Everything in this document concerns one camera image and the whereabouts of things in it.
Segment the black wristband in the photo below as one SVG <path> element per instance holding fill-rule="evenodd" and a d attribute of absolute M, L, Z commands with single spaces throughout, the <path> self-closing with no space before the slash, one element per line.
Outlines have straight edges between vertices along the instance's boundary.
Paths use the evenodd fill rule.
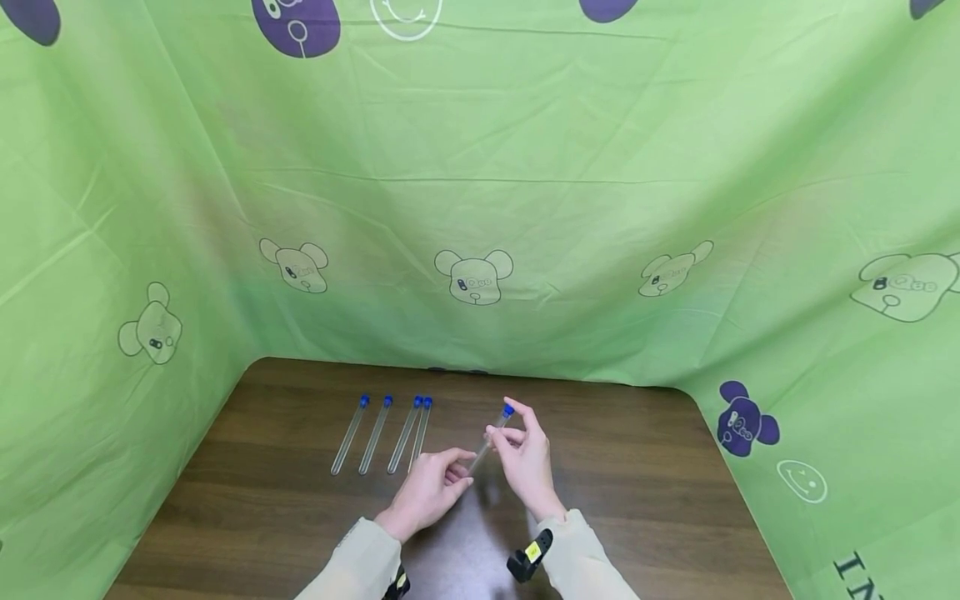
<path fill-rule="evenodd" d="M 553 545 L 553 532 L 544 529 L 535 540 L 530 542 L 530 545 L 514 552 L 514 556 L 507 559 L 507 568 L 514 579 L 522 584 L 530 581 L 551 545 Z"/>
<path fill-rule="evenodd" d="M 410 591 L 410 578 L 407 577 L 407 572 L 401 564 L 400 568 L 396 570 L 394 582 L 390 584 L 390 587 L 387 588 L 387 593 L 383 595 L 383 600 L 399 600 L 405 596 L 408 591 Z"/>

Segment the sleeve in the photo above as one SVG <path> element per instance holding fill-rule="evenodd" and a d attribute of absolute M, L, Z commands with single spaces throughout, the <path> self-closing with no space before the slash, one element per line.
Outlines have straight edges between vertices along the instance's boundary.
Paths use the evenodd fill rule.
<path fill-rule="evenodd" d="M 580 511 L 569 511 L 564 521 L 548 518 L 540 524 L 544 529 L 553 533 L 553 544 L 543 557 L 543 568 L 564 600 L 639 600 Z"/>
<path fill-rule="evenodd" d="M 400 542 L 361 518 L 296 600 L 383 600 L 400 567 Z"/>

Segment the green fabric curtain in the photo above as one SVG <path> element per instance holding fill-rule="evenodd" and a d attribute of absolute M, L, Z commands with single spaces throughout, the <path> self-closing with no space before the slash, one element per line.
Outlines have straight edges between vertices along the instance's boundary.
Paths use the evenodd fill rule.
<path fill-rule="evenodd" d="M 0 596 L 277 355 L 679 387 L 797 598 L 956 597 L 960 3 L 0 8 Z"/>

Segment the clear plastic test tube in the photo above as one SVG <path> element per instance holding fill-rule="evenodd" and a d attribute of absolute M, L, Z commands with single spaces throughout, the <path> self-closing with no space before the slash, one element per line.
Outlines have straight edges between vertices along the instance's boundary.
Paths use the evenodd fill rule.
<path fill-rule="evenodd" d="M 410 454 L 410 466 L 407 467 L 408 473 L 413 470 L 414 462 L 417 461 L 423 452 L 423 439 L 426 437 L 426 422 L 430 420 L 430 407 L 432 406 L 432 397 L 427 396 L 423 399 L 423 405 L 420 408 L 422 415 L 420 416 L 420 423 L 417 424 L 417 437 L 414 438 L 414 451 Z"/>
<path fill-rule="evenodd" d="M 333 459 L 333 467 L 330 468 L 330 474 L 336 475 L 340 472 L 340 467 L 344 465 L 344 459 L 347 458 L 347 452 L 350 450 L 350 444 L 353 442 L 353 436 L 357 432 L 357 427 L 360 425 L 360 419 L 363 418 L 363 412 L 367 409 L 367 405 L 370 404 L 370 397 L 366 394 L 363 394 L 360 397 L 360 405 L 357 406 L 356 411 L 353 412 L 353 420 L 350 422 L 350 426 L 347 428 L 347 434 L 344 436 L 344 440 L 340 443 L 340 449 L 337 450 L 337 458 Z"/>
<path fill-rule="evenodd" d="M 403 423 L 403 429 L 400 431 L 400 437 L 396 441 L 396 447 L 394 447 L 394 455 L 390 457 L 390 464 L 387 466 L 387 472 L 391 475 L 396 473 L 396 468 L 400 464 L 403 450 L 407 448 L 407 440 L 410 438 L 410 432 L 413 430 L 414 421 L 417 420 L 417 413 L 420 410 L 421 404 L 423 404 L 423 398 L 420 396 L 415 397 L 414 405 L 410 408 L 410 412 L 407 413 L 407 421 Z"/>
<path fill-rule="evenodd" d="M 359 472 L 361 475 L 366 475 L 367 470 L 370 468 L 373 451 L 376 449 L 376 443 L 380 440 L 380 432 L 383 431 L 383 422 L 387 420 L 387 412 L 393 403 L 393 396 L 384 396 L 383 406 L 380 407 L 380 413 L 376 416 L 376 423 L 373 425 L 373 432 L 370 434 L 370 441 L 367 442 L 367 450 L 364 452 L 363 459 L 360 461 Z"/>
<path fill-rule="evenodd" d="M 502 429 L 504 425 L 507 424 L 507 421 L 510 420 L 510 417 L 514 413 L 514 407 L 510 404 L 505 404 L 503 407 L 503 412 L 500 413 L 500 419 L 496 421 L 493 427 L 497 429 Z M 483 457 L 487 456 L 487 452 L 490 452 L 491 442 L 487 438 L 484 438 L 483 445 L 480 446 L 480 449 L 477 450 L 477 457 L 473 459 L 473 462 L 470 463 L 470 468 L 467 472 L 467 477 L 473 475 L 473 472 L 476 471 L 477 467 L 480 465 L 480 461 L 483 460 Z"/>

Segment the left hand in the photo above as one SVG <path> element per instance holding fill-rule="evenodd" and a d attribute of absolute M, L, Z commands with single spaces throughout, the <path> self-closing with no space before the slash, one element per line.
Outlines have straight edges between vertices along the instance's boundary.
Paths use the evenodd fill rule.
<path fill-rule="evenodd" d="M 457 461 L 469 461 L 476 452 L 450 448 L 435 454 L 421 454 L 400 486 L 393 503 L 374 522 L 391 537 L 405 543 L 419 530 L 446 515 L 473 483 L 467 468 Z"/>

